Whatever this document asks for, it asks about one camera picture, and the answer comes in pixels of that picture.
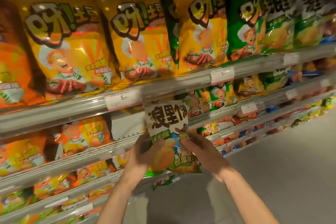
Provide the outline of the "person's right hand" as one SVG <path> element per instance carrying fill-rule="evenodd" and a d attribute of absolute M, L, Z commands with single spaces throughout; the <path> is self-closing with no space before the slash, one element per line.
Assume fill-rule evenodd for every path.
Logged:
<path fill-rule="evenodd" d="M 203 167 L 205 167 L 218 181 L 227 183 L 236 180 L 239 173 L 222 156 L 211 141 L 199 134 L 189 133 L 187 137 L 197 145 L 197 153 L 194 155 Z"/>

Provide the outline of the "person's left hand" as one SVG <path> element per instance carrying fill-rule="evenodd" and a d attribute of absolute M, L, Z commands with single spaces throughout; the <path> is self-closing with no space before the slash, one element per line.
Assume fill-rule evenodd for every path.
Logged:
<path fill-rule="evenodd" d="M 123 173 L 136 175 L 146 174 L 156 156 L 150 155 L 151 137 L 149 133 L 142 134 L 129 151 L 128 160 Z"/>

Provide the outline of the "white and green chip bag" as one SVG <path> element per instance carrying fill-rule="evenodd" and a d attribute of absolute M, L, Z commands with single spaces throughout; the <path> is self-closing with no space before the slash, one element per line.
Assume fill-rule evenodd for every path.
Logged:
<path fill-rule="evenodd" d="M 202 173 L 194 154 L 186 149 L 181 138 L 188 138 L 189 106 L 185 100 L 157 102 L 145 105 L 145 120 L 150 135 L 150 146 L 164 141 L 165 146 L 153 159 L 145 177 L 161 175 L 165 171 L 175 174 Z"/>

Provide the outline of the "person's right forearm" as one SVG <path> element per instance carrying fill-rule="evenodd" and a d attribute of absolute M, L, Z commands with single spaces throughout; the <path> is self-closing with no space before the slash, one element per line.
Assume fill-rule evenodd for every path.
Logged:
<path fill-rule="evenodd" d="M 280 224 L 270 209 L 235 169 L 224 168 L 220 179 L 230 192 L 245 224 Z"/>

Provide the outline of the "person's left forearm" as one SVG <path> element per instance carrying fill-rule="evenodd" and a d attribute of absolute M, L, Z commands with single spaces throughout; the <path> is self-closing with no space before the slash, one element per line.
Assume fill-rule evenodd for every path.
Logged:
<path fill-rule="evenodd" d="M 123 224 L 128 201 L 144 176 L 124 172 L 112 189 L 95 224 Z"/>

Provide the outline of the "row of small mixed snack bags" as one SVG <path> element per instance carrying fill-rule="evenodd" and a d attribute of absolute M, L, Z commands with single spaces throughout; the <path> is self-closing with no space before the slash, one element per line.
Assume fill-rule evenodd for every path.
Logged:
<path fill-rule="evenodd" d="M 328 71 L 336 71 L 336 56 L 191 90 L 175 95 L 174 100 L 185 100 L 189 106 L 188 117 L 194 117 L 235 105 L 241 100 L 265 96 L 273 91 L 319 77 Z"/>

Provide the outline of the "medium orange chip bag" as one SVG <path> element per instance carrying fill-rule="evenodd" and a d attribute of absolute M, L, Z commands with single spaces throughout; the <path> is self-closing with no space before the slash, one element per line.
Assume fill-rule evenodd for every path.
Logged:
<path fill-rule="evenodd" d="M 63 124 L 54 138 L 57 159 L 112 142 L 107 123 L 101 115 Z"/>
<path fill-rule="evenodd" d="M 46 164 L 46 140 L 44 135 L 36 134 L 11 143 L 0 143 L 0 177 Z"/>

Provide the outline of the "large yellow chip bag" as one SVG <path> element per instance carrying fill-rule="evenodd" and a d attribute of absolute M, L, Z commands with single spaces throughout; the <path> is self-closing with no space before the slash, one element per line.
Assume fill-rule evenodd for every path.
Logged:
<path fill-rule="evenodd" d="M 107 19 L 123 83 L 139 85 L 179 76 L 161 0 L 95 1 Z"/>
<path fill-rule="evenodd" d="M 173 0 L 179 21 L 179 76 L 229 61 L 225 0 Z"/>
<path fill-rule="evenodd" d="M 94 0 L 11 0 L 46 78 L 46 95 L 113 89 L 120 82 Z"/>

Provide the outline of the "large white green chip bag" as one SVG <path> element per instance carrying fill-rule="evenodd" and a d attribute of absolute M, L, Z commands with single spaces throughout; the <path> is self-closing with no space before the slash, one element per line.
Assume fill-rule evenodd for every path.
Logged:
<path fill-rule="evenodd" d="M 263 55 L 290 51 L 293 48 L 296 0 L 263 0 L 265 8 L 265 34 Z"/>
<path fill-rule="evenodd" d="M 319 45 L 323 36 L 327 0 L 293 1 L 296 8 L 293 48 L 300 49 Z"/>

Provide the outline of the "large orange chip bag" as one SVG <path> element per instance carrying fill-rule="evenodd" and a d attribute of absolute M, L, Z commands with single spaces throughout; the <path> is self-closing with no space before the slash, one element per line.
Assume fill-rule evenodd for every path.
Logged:
<path fill-rule="evenodd" d="M 33 89 L 31 62 L 15 22 L 15 11 L 6 0 L 0 0 L 0 110 L 44 101 Z"/>

